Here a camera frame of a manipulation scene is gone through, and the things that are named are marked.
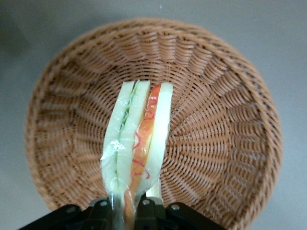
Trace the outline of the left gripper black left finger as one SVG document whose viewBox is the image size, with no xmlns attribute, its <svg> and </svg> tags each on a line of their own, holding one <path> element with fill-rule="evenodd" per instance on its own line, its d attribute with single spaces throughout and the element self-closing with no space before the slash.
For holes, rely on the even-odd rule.
<svg viewBox="0 0 307 230">
<path fill-rule="evenodd" d="M 110 230 L 112 208 L 107 198 L 90 202 L 87 209 L 69 204 L 23 226 L 23 230 Z"/>
</svg>

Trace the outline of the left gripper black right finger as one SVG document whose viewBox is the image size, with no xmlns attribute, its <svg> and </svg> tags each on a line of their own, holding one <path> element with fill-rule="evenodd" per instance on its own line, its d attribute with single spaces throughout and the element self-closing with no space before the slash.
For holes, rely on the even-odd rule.
<svg viewBox="0 0 307 230">
<path fill-rule="evenodd" d="M 138 204 L 136 230 L 222 230 L 223 227 L 189 206 L 174 202 L 163 206 L 157 197 L 143 197 Z"/>
</svg>

